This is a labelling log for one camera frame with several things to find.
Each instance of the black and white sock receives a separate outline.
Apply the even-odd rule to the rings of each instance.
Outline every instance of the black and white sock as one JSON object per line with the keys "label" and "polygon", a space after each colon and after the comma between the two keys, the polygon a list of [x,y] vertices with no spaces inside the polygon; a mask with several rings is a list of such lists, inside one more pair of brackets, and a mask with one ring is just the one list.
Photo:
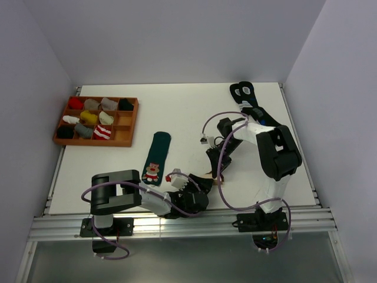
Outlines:
{"label": "black and white sock", "polygon": [[252,116],[253,119],[258,121],[261,125],[272,127],[280,126],[280,123],[272,118],[263,107],[258,105],[254,86],[251,82],[241,81],[238,84],[232,84],[229,89],[230,94],[238,104],[242,113]]}

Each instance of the wooden sorting box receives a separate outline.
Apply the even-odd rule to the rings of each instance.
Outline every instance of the wooden sorting box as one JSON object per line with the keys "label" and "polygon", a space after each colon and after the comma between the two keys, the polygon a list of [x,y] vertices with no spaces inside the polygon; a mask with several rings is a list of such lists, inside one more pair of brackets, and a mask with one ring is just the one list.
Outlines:
{"label": "wooden sorting box", "polygon": [[[102,98],[106,97],[90,97],[90,96],[72,96],[79,99],[81,102],[84,102],[86,99],[94,99],[97,102],[101,102]],[[91,114],[97,115],[97,121],[95,124],[88,124],[87,122],[80,119],[81,112],[85,111],[82,110],[74,110],[71,109],[70,106],[65,106],[64,112],[62,117],[60,118],[58,128],[60,126],[68,126],[72,127],[74,130],[74,124],[68,124],[63,121],[64,115],[78,117],[80,119],[80,123],[83,124],[85,127],[89,127],[94,129],[96,125],[100,125],[108,130],[111,130],[111,137],[109,140],[96,140],[94,139],[93,135],[90,139],[83,139],[78,135],[78,133],[74,134],[72,139],[59,139],[55,132],[54,134],[54,142],[63,146],[125,146],[130,147],[132,145],[132,138],[134,135],[135,123],[136,123],[136,116],[138,110],[138,100],[135,97],[106,97],[110,100],[119,102],[120,98],[126,98],[133,106],[133,111],[120,111],[117,109],[116,111],[108,111],[102,110],[102,106],[99,107],[98,110],[89,110]],[[113,116],[114,122],[112,125],[101,125],[99,120],[100,112],[106,112],[108,115]]]}

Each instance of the yellow sock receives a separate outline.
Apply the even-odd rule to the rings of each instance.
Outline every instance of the yellow sock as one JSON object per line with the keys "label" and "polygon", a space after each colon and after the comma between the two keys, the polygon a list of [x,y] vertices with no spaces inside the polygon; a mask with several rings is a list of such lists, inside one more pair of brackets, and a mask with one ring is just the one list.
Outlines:
{"label": "yellow sock", "polygon": [[80,118],[88,124],[95,124],[97,122],[97,115],[91,114],[88,110],[81,112]]}

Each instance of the white table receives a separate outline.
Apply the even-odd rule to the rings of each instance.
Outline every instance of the white table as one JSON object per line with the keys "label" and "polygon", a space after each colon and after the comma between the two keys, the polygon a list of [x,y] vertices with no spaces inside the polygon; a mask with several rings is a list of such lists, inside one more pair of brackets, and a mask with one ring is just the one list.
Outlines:
{"label": "white table", "polygon": [[[210,162],[201,145],[200,132],[204,122],[222,111],[239,111],[229,93],[229,83],[224,84],[149,84],[149,85],[86,85],[82,96],[137,97],[140,103],[132,147],[67,146],[55,183],[49,213],[88,213],[89,204],[80,199],[81,193],[91,186],[91,177],[99,173],[137,169],[140,174],[148,155],[153,134],[166,131],[171,143],[164,175],[174,168],[184,173],[201,176],[210,171]],[[255,83],[259,105],[277,121],[292,124],[278,83]],[[216,125],[219,116],[207,126],[206,133],[218,136]],[[228,115],[231,119],[237,115]],[[232,154],[232,164],[224,171],[223,191],[233,206],[254,204],[262,188],[263,171],[256,146],[242,143]],[[165,181],[158,188],[172,191]],[[315,199],[304,165],[292,176],[284,198],[291,206],[312,206]],[[224,209],[217,187],[209,193],[208,209]],[[134,208],[128,211],[141,211]]]}

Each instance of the gray wall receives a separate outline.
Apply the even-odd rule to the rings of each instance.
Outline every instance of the gray wall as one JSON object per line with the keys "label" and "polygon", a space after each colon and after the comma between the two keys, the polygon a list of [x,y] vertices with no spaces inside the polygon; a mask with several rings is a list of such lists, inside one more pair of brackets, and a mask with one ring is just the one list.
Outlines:
{"label": "gray wall", "polygon": [[70,80],[22,1],[0,1],[0,282],[13,282],[59,147],[52,135]]}
{"label": "gray wall", "polygon": [[376,13],[375,0],[328,0],[285,87],[320,199],[357,282],[368,283],[377,278]]}
{"label": "gray wall", "polygon": [[76,85],[285,81],[325,0],[24,0]]}

